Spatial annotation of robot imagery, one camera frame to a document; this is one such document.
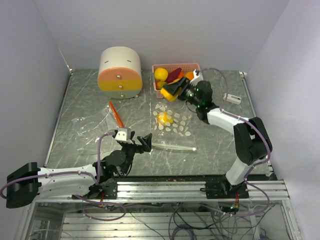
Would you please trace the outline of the fake yellow orange mango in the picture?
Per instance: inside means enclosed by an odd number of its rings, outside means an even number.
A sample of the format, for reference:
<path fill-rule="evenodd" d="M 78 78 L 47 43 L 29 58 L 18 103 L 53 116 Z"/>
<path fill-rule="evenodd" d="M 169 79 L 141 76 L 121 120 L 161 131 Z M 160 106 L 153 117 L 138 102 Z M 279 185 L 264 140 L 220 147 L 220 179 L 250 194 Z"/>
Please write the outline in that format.
<path fill-rule="evenodd" d="M 184 76 L 191 81 L 194 78 L 194 73 L 189 71 Z"/>

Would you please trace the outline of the clear red-zip bag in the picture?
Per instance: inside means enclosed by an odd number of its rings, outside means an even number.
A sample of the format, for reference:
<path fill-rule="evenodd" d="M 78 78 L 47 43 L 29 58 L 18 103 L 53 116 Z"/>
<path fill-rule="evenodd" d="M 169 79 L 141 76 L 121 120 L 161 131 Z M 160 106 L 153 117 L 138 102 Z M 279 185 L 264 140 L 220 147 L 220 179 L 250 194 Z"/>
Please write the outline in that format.
<path fill-rule="evenodd" d="M 86 155 L 95 155 L 100 137 L 118 128 L 119 125 L 110 103 L 92 115 L 78 116 L 72 119 L 75 149 Z"/>

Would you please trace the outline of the fake yellow pear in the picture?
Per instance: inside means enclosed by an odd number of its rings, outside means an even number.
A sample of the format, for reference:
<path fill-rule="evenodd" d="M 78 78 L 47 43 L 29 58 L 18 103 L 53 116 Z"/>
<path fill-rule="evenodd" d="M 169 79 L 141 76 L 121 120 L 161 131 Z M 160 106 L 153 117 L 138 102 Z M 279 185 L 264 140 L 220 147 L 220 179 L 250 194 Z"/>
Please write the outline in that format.
<path fill-rule="evenodd" d="M 174 120 L 171 115 L 169 115 L 165 111 L 162 111 L 157 115 L 157 122 L 163 126 L 170 126 L 171 124 L 173 124 Z"/>

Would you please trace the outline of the fake green orange mango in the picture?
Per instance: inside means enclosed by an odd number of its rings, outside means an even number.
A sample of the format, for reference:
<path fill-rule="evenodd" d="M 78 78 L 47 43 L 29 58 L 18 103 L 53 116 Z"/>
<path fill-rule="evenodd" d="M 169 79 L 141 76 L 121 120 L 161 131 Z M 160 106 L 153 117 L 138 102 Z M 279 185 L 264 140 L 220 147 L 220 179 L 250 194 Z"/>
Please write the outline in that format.
<path fill-rule="evenodd" d="M 155 83 L 156 90 L 160 91 L 167 83 L 165 81 L 157 81 Z"/>

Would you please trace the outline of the fake yellow bell pepper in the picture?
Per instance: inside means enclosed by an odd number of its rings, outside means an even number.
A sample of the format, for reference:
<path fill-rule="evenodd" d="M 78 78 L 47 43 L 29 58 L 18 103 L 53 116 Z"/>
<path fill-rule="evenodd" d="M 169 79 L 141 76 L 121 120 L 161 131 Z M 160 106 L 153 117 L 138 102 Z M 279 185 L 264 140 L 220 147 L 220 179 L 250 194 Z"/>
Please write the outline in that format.
<path fill-rule="evenodd" d="M 163 95 L 165 99 L 167 99 L 169 102 L 175 101 L 179 94 L 181 93 L 181 90 L 179 89 L 175 94 L 169 93 L 164 87 L 160 90 L 160 93 Z"/>

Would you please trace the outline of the clear white-slider zip bag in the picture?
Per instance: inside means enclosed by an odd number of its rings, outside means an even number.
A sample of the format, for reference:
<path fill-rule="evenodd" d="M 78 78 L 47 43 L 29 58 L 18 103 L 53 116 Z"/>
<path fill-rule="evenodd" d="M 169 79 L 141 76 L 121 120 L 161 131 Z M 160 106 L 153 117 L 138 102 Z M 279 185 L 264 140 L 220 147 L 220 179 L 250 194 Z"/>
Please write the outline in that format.
<path fill-rule="evenodd" d="M 157 148 L 175 151 L 197 150 L 196 140 L 192 130 L 192 114 L 184 106 L 169 106 L 164 102 L 156 102 L 151 107 L 150 129 L 152 145 Z M 170 126 L 158 123 L 157 115 L 167 112 L 173 118 Z"/>

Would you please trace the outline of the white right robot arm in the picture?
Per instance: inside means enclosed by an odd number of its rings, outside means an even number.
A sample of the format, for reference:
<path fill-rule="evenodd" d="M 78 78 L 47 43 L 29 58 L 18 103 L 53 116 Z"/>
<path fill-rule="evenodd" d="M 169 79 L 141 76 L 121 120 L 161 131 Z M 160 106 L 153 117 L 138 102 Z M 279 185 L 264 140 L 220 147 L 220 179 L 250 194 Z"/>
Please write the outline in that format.
<path fill-rule="evenodd" d="M 233 197 L 252 169 L 271 155 L 272 144 L 263 121 L 259 117 L 244 118 L 220 109 L 212 100 L 211 84 L 205 80 L 183 77 L 165 85 L 160 92 L 170 102 L 179 99 L 194 105 L 201 121 L 233 135 L 237 158 L 220 186 L 224 197 Z"/>

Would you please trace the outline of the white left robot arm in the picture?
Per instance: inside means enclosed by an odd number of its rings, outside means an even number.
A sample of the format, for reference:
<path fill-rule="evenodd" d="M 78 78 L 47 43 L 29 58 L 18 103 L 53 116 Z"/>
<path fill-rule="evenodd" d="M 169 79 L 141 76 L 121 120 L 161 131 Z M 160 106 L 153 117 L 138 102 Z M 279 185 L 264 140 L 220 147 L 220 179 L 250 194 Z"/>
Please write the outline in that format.
<path fill-rule="evenodd" d="M 126 177 L 133 166 L 136 154 L 152 151 L 152 133 L 138 136 L 129 128 L 109 131 L 98 139 L 97 160 L 80 167 L 47 168 L 30 162 L 7 176 L 0 189 L 6 208 L 16 209 L 31 204 L 36 199 L 60 196 L 98 198 L 114 178 Z M 101 144 L 112 137 L 120 146 L 109 155 L 101 157 Z"/>

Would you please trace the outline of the fake yellow lemon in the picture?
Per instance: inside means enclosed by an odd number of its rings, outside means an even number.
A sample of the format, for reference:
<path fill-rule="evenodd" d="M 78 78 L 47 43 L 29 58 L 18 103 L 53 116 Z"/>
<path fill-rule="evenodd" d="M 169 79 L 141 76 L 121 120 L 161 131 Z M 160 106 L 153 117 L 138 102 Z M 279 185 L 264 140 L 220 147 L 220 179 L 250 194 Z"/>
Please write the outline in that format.
<path fill-rule="evenodd" d="M 155 71 L 154 71 L 154 78 L 156 81 L 161 81 L 161 82 L 165 82 L 167 77 L 168 77 L 169 73 L 165 68 L 162 67 L 158 67 Z"/>

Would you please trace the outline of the fake purple onion slice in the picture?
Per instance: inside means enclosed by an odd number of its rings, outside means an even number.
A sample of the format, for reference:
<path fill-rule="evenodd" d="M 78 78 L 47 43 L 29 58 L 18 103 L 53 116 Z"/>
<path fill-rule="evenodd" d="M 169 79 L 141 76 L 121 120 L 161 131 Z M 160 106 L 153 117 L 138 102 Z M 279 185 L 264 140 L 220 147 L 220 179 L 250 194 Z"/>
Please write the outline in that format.
<path fill-rule="evenodd" d="M 178 79 L 180 73 L 181 73 L 182 69 L 179 67 L 175 70 L 173 70 L 171 73 L 168 74 L 167 79 L 165 80 L 165 82 L 167 84 L 172 83 L 174 80 Z"/>

